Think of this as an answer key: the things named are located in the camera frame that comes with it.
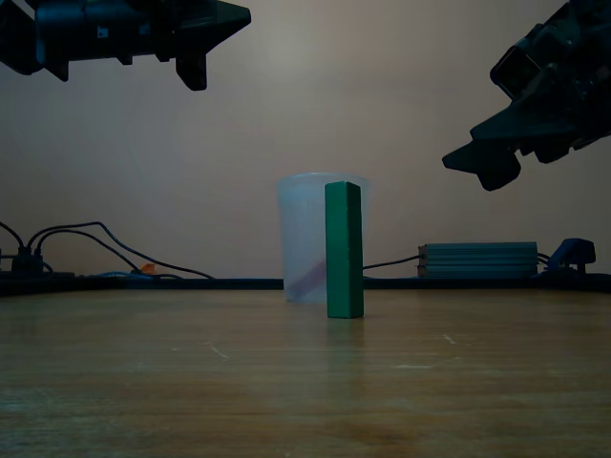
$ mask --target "green wooden block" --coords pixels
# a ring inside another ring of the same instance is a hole
[[[327,314],[360,318],[363,298],[361,188],[342,181],[325,187],[327,213]]]

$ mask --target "beige wall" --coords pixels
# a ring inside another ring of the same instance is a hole
[[[165,260],[279,277],[275,180],[345,171],[375,186],[367,261],[426,242],[533,239],[549,253],[583,237],[611,270],[608,141],[551,166],[529,156],[493,194],[441,164],[508,103],[490,68],[562,3],[242,0],[253,24],[210,54],[201,94],[155,58],[75,63],[69,84],[0,68],[1,220],[30,234],[101,219]],[[5,253],[10,242],[0,234]],[[47,257],[79,273],[123,268],[71,236]]]

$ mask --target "black cable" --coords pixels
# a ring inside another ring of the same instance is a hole
[[[15,237],[15,240],[17,240],[17,243],[19,243],[19,248],[24,247],[23,240],[21,240],[21,238],[19,237],[19,234],[17,234],[15,231],[10,229],[8,225],[6,225],[4,222],[1,222],[1,221],[0,221],[0,227],[2,227],[5,231],[7,231],[9,234]]]
[[[43,236],[42,239],[40,239],[40,241],[38,242],[38,246],[36,247],[36,253],[40,254],[40,252],[42,251],[42,244],[43,242],[49,238],[50,236],[54,236],[55,234],[78,234],[79,236],[83,236],[86,237],[88,239],[91,239],[93,241],[96,241],[97,243],[99,243],[100,245],[102,245],[104,248],[106,248],[108,251],[114,253],[115,255],[119,256],[122,260],[125,261],[125,263],[127,265],[129,265],[133,270],[139,272],[139,269],[137,268],[137,265],[135,265],[133,262],[131,262],[130,260],[128,260],[125,256],[123,256],[121,253],[119,253],[115,248],[113,248],[110,245],[107,245],[106,243],[104,243],[102,240],[98,239],[96,236],[92,236],[91,234],[87,234],[86,232],[81,232],[81,231],[73,231],[71,229],[62,229],[59,231],[52,231],[49,232],[47,234],[45,234]]]
[[[108,229],[108,227],[106,227],[106,225],[102,222],[99,221],[94,221],[94,222],[85,222],[82,224],[67,224],[67,225],[63,225],[63,226],[54,226],[54,227],[48,227],[47,229],[43,229],[42,231],[38,231],[36,234],[34,234],[31,238],[30,241],[28,242],[28,247],[32,248],[32,245],[34,244],[34,242],[36,241],[36,239],[40,236],[42,236],[43,234],[46,234],[47,232],[53,232],[53,231],[58,231],[58,230],[65,230],[65,229],[76,229],[79,227],[91,227],[91,226],[99,226],[101,227],[104,232],[106,234],[108,234],[108,236],[121,248],[123,248],[124,250],[129,251],[130,253],[136,255],[136,256],[140,256],[141,258],[148,260],[149,262],[152,262],[154,264],[158,264],[158,265],[162,265],[163,267],[167,267],[168,269],[173,269],[173,270],[178,270],[180,272],[186,272],[189,274],[194,274],[194,275],[199,275],[201,277],[205,277],[208,280],[214,280],[215,278],[205,274],[203,272],[200,272],[198,270],[193,270],[193,269],[185,269],[184,267],[178,267],[176,265],[173,264],[168,264],[167,262],[161,262],[160,260],[155,260],[149,256],[143,255],[142,253],[140,253],[139,251],[136,251],[133,248],[130,248],[129,246],[127,246],[125,243],[123,243],[122,241],[120,241],[119,239],[117,239],[115,237],[115,235]],[[41,242],[38,242],[38,248],[40,248],[41,246]]]
[[[377,269],[378,267],[386,267],[389,265],[404,264],[406,262],[410,262],[411,260],[419,260],[421,258],[421,256],[412,256],[411,258],[407,258],[406,260],[394,260],[393,262],[383,262],[381,264],[366,265],[365,267],[363,267],[363,270]]]
[[[21,257],[20,256],[0,256],[0,260],[15,260],[17,258],[21,258]],[[43,260],[36,260],[36,261],[40,262],[40,264],[42,264],[42,266],[45,267],[51,275],[53,275],[53,268],[50,265],[48,265]]]

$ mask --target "transparent cup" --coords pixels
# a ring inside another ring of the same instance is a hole
[[[276,183],[282,232],[284,293],[291,302],[327,302],[325,185],[349,181],[361,188],[363,226],[370,185],[348,174],[303,174]]]

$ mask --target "wooden table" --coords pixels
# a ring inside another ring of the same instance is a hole
[[[611,455],[611,296],[376,291],[0,301],[0,456]]]

